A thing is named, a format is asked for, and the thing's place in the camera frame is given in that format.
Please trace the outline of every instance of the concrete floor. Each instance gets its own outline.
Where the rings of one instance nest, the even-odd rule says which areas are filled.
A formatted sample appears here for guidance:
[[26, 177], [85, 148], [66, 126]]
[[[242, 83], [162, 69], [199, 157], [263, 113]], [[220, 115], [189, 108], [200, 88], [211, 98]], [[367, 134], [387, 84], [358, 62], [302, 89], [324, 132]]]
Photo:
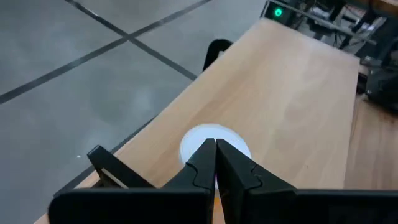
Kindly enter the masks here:
[[208, 44], [239, 38], [265, 0], [77, 2], [103, 20], [65, 0], [0, 7], [1, 223], [38, 219], [88, 151], [160, 113], [201, 73]]

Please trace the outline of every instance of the green led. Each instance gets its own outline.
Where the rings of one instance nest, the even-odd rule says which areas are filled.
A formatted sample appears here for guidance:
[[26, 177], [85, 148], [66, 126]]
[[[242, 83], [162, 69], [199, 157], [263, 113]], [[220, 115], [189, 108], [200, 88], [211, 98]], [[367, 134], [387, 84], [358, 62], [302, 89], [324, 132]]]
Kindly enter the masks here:
[[283, 10], [281, 8], [279, 8], [279, 7], [276, 8], [275, 11], [274, 11], [274, 15], [276, 17], [280, 17], [282, 15], [282, 13], [283, 13]]

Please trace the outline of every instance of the gray floor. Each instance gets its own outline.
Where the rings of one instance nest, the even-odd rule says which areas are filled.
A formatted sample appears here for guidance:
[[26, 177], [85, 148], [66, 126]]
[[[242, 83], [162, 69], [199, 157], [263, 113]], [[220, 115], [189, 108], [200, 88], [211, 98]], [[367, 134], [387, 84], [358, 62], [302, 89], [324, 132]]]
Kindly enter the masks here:
[[[132, 33], [199, 0], [78, 2]], [[150, 50], [127, 41], [47, 81], [46, 73], [121, 36], [64, 0], [2, 2], [1, 223], [39, 218], [52, 195], [89, 166], [89, 150], [112, 149], [162, 111], [192, 82], [178, 65], [199, 75], [208, 44], [238, 39], [263, 4], [211, 0], [138, 37]], [[26, 84], [34, 88], [19, 91]]]

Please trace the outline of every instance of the green light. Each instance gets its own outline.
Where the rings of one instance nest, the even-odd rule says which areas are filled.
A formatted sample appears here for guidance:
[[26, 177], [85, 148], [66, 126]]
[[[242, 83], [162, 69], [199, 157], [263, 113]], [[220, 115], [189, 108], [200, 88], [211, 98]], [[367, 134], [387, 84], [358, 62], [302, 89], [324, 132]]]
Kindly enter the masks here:
[[274, 11], [274, 15], [276, 17], [280, 17], [282, 15], [282, 13], [283, 13], [283, 10], [281, 8], [276, 8]]

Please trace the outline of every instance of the white circular object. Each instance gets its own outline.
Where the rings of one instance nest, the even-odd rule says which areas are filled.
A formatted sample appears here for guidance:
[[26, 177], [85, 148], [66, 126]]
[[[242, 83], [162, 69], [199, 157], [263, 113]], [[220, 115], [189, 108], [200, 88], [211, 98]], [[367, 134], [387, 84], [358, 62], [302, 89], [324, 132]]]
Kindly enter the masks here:
[[181, 140], [180, 160], [183, 165], [191, 158], [193, 153], [205, 142], [206, 139], [224, 139], [245, 156], [251, 159], [248, 145], [236, 132], [219, 124], [201, 124], [189, 130]]

